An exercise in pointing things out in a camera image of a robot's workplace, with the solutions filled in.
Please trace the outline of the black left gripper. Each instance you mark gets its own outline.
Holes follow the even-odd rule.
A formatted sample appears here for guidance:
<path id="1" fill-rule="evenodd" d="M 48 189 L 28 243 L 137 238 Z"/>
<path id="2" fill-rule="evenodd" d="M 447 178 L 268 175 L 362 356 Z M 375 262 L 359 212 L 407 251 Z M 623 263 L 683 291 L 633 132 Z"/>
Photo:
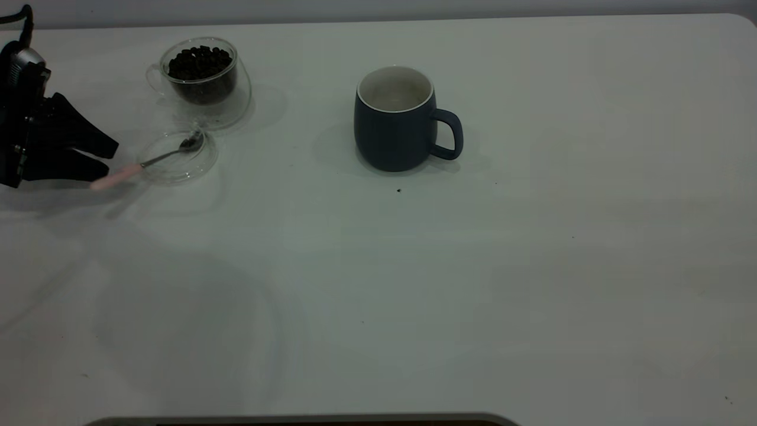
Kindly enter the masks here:
<path id="1" fill-rule="evenodd" d="M 43 107 L 43 146 L 32 154 L 34 119 Z M 119 143 L 90 123 L 59 93 L 45 99 L 45 89 L 2 89 L 1 181 L 17 188 L 23 180 L 93 182 L 106 177 L 110 167 L 86 156 L 113 159 Z"/>

